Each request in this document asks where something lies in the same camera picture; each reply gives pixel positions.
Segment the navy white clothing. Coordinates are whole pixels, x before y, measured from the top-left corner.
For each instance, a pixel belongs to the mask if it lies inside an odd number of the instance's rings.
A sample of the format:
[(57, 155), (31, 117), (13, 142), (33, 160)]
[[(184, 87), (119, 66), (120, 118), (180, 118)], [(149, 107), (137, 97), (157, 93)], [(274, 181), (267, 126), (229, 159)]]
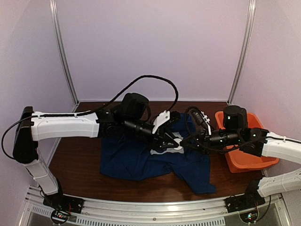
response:
[(174, 172), (195, 194), (212, 194), (210, 158), (189, 148), (151, 150), (128, 136), (101, 140), (100, 173), (111, 178), (142, 181)]

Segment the right circuit board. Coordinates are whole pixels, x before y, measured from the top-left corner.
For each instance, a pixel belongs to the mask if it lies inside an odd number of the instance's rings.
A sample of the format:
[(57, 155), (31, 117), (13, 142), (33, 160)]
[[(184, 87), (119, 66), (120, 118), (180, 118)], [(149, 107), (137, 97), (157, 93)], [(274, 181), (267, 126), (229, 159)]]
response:
[(257, 220), (258, 216), (259, 216), (258, 210), (246, 211), (239, 214), (241, 221), (246, 224), (254, 223)]

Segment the orange plastic bin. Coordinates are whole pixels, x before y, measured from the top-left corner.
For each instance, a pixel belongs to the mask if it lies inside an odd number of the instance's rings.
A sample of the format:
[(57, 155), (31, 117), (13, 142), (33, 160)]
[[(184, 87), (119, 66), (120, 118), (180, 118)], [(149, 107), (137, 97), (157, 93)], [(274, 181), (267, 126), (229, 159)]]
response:
[[(224, 129), (223, 116), (223, 111), (215, 113), (217, 129)], [(252, 113), (247, 113), (247, 121), (250, 128), (263, 128), (260, 120)], [(279, 158), (264, 156), (257, 157), (244, 153), (240, 150), (234, 150), (226, 153), (225, 158), (231, 173), (263, 170), (279, 163)]]

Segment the left circuit board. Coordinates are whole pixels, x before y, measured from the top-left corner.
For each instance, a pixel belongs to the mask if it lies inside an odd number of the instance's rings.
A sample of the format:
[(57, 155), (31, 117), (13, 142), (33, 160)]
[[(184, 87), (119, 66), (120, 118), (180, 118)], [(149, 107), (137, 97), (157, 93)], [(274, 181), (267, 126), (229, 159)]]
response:
[(50, 219), (55, 224), (64, 224), (69, 220), (70, 216), (71, 216), (71, 214), (67, 213), (65, 211), (53, 210), (51, 212)]

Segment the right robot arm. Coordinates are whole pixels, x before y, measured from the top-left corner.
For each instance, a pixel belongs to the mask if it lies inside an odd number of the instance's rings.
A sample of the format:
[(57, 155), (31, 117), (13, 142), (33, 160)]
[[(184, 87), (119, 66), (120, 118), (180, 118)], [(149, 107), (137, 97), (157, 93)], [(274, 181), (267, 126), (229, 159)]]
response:
[[(192, 133), (180, 142), (180, 146), (200, 152), (229, 153), (240, 150), (257, 157), (273, 157), (300, 164), (301, 142), (278, 135), (267, 129), (250, 128), (246, 109), (230, 105), (223, 109), (223, 129)], [(300, 169), (274, 177), (263, 177), (251, 181), (241, 204), (250, 208), (265, 198), (277, 193), (290, 192), (301, 188)]]

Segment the front aluminium rail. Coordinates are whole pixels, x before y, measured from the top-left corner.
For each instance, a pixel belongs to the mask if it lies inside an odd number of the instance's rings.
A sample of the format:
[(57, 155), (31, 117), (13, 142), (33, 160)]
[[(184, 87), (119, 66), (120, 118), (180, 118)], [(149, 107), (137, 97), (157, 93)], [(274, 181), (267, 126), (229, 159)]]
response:
[(65, 226), (248, 226), (246, 217), (257, 212), (255, 226), (293, 224), (280, 194), (265, 204), (229, 212), (225, 198), (180, 202), (116, 202), (84, 198), (81, 213), (72, 213)]

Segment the circuit board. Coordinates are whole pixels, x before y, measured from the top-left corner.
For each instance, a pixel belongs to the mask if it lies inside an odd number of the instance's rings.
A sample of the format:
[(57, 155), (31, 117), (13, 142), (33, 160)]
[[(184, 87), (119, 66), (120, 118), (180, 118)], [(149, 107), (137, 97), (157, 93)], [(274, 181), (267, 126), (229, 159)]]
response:
[(239, 214), (241, 221), (246, 224), (254, 223), (257, 220), (258, 216), (259, 216), (258, 210), (246, 211)]
[(55, 224), (64, 224), (69, 220), (70, 216), (71, 216), (71, 214), (67, 213), (65, 211), (53, 210), (51, 212), (50, 219)]

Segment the right aluminium frame post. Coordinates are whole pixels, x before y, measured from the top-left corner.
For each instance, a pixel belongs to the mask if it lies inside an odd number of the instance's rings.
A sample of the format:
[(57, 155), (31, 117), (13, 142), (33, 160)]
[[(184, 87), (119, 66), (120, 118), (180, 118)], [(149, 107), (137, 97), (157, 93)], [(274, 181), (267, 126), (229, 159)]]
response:
[(256, 0), (249, 0), (247, 16), (246, 16), (245, 32), (244, 32), (244, 36), (243, 36), (241, 51), (240, 51), (240, 55), (239, 55), (239, 59), (238, 59), (238, 64), (237, 64), (234, 80), (233, 80), (230, 94), (229, 94), (229, 97), (227, 100), (228, 105), (233, 104), (234, 97), (235, 97), (236, 91), (238, 89), (239, 80), (240, 80), (242, 72), (243, 72), (243, 68), (244, 68), (244, 64), (245, 64), (246, 56), (247, 56), (247, 50), (248, 50), (252, 32), (253, 32), (255, 14), (256, 14)]

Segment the left aluminium frame post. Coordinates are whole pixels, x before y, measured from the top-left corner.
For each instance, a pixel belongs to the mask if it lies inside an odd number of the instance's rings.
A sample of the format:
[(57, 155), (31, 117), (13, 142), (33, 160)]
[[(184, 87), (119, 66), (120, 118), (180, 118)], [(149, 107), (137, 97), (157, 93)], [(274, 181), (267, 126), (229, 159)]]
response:
[(52, 21), (53, 21), (53, 26), (54, 26), (54, 32), (55, 32), (55, 37), (56, 37), (56, 42), (57, 42), (57, 47), (58, 47), (58, 52), (59, 52), (59, 57), (61, 60), (61, 65), (63, 69), (63, 73), (66, 79), (66, 83), (72, 98), (72, 101), (75, 105), (79, 103), (75, 87), (71, 78), (71, 73), (68, 65), (68, 60), (67, 56), (65, 53), (65, 48), (63, 44), (63, 37), (62, 37), (62, 32), (60, 28), (60, 21), (59, 21), (59, 15), (58, 15), (58, 9), (57, 9), (57, 1), (56, 0), (50, 0), (50, 12), (52, 16)]

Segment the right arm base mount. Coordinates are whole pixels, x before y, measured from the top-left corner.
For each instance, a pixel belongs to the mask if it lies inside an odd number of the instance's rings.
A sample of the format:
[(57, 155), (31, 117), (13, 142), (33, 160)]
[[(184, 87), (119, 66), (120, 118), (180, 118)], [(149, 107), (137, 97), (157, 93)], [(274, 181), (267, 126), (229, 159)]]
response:
[(226, 198), (225, 205), (228, 213), (255, 208), (265, 204), (265, 198), (254, 194), (242, 194)]

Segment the aluminium frame post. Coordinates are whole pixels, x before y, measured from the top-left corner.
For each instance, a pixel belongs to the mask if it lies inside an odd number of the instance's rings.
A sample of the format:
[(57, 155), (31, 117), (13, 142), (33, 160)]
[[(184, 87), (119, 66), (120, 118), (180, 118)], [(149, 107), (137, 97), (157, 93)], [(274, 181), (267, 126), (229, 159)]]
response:
[(56, 0), (50, 0), (50, 12), (52, 16), (52, 21), (53, 21), (53, 26), (54, 26), (54, 32), (55, 32), (55, 37), (56, 37), (56, 42), (57, 42), (57, 47), (58, 47), (58, 52), (59, 52), (59, 57), (61, 60), (61, 65), (63, 69), (63, 73), (66, 79), (66, 83), (72, 98), (72, 101), (75, 105), (79, 103), (75, 87), (71, 78), (71, 73), (68, 65), (68, 60), (67, 56), (65, 53), (65, 48), (63, 44), (63, 37), (62, 37), (62, 32), (60, 28), (60, 21), (59, 21), (59, 15), (58, 15), (58, 9), (57, 9), (57, 1)]
[(244, 64), (245, 64), (246, 56), (247, 56), (247, 50), (248, 50), (252, 32), (253, 32), (255, 14), (256, 14), (256, 0), (249, 0), (247, 16), (246, 16), (245, 32), (244, 32), (244, 36), (243, 36), (241, 51), (240, 51), (240, 55), (239, 55), (239, 59), (238, 59), (238, 64), (237, 64), (234, 80), (233, 80), (230, 94), (229, 94), (229, 97), (227, 100), (228, 105), (233, 104), (234, 97), (235, 97), (236, 91), (238, 89), (239, 80), (240, 80), (242, 72), (243, 72), (243, 68), (244, 68)]

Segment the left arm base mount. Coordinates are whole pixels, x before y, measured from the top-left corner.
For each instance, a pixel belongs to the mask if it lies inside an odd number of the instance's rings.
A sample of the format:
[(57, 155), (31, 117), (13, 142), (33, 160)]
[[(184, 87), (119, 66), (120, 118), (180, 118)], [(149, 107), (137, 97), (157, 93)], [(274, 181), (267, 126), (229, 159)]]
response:
[(63, 210), (65, 212), (80, 214), (83, 208), (84, 200), (67, 195), (46, 195), (43, 204), (53, 209)]

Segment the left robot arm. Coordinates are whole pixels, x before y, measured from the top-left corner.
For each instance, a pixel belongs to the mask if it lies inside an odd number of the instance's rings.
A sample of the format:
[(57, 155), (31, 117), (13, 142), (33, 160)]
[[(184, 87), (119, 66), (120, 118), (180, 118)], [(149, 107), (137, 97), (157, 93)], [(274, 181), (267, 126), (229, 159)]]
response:
[(103, 138), (128, 133), (147, 142), (151, 150), (182, 150), (181, 139), (168, 128), (179, 121), (180, 114), (163, 111), (149, 124), (141, 119), (145, 110), (149, 110), (149, 100), (138, 93), (127, 93), (122, 102), (112, 109), (102, 107), (79, 113), (42, 113), (28, 106), (18, 122), (13, 158), (23, 164), (40, 185), (45, 202), (63, 209), (71, 203), (71, 199), (63, 194), (59, 180), (38, 152), (38, 142), (58, 137)]

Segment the starry night round brooch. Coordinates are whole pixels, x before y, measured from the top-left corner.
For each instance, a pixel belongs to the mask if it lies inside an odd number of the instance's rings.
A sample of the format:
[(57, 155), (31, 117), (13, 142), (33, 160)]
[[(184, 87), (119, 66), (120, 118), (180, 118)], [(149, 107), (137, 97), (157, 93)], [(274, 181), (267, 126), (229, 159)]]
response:
[(181, 146), (181, 142), (182, 142), (182, 140), (180, 138), (175, 138), (173, 149), (175, 149), (175, 150), (183, 149), (183, 147)]

